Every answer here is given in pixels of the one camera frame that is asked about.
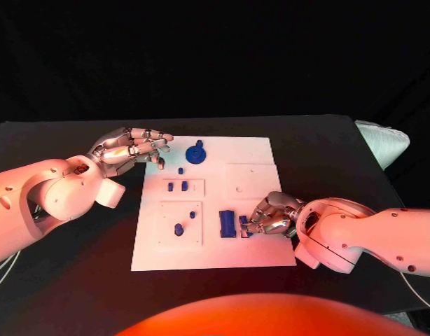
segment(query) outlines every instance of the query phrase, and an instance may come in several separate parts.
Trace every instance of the blue object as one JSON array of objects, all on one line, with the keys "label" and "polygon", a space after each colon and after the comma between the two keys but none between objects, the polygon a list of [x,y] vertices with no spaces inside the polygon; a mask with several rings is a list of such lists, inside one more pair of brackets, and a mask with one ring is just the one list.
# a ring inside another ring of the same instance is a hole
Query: blue object
[{"label": "blue object", "polygon": [[187,149],[185,156],[187,156],[187,161],[190,163],[194,163],[195,165],[198,165],[200,163],[205,161],[207,152],[204,150],[204,142],[201,140],[197,141],[195,146]]},{"label": "blue object", "polygon": [[184,226],[178,223],[175,225],[175,235],[179,237],[184,234]]},{"label": "blue object", "polygon": [[239,222],[240,222],[240,228],[246,232],[246,235],[247,235],[247,237],[244,237],[244,234],[243,234],[243,238],[249,238],[255,233],[247,231],[247,224],[249,224],[247,216],[239,216]]},{"label": "blue object", "polygon": [[223,238],[234,238],[237,236],[234,212],[231,210],[220,211],[220,236]]}]

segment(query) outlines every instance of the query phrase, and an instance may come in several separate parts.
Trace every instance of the blue round piece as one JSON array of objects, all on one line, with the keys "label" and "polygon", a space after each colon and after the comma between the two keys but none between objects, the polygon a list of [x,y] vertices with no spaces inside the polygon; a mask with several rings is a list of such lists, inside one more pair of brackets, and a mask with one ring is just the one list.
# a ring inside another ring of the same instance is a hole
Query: blue round piece
[{"label": "blue round piece", "polygon": [[179,237],[184,234],[184,227],[182,225],[178,223],[175,225],[175,235]]},{"label": "blue round piece", "polygon": [[203,163],[207,159],[207,152],[204,150],[204,142],[201,140],[197,141],[197,145],[187,149],[185,153],[187,161],[194,165]]}]

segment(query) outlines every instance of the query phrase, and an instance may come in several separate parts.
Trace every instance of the robotic hand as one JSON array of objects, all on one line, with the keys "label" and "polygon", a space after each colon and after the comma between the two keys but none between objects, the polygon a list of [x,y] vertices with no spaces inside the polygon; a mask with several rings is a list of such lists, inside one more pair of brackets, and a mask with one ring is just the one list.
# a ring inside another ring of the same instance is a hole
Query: robotic hand
[{"label": "robotic hand", "polygon": [[126,188],[109,177],[136,162],[164,169],[171,134],[122,128],[96,142],[90,152],[47,160],[0,173],[0,261],[77,219],[94,202],[116,208]]},{"label": "robotic hand", "polygon": [[282,192],[263,199],[242,229],[299,237],[296,258],[312,268],[324,263],[351,273],[363,252],[405,273],[430,277],[430,210],[376,213],[343,198],[305,203]]}]

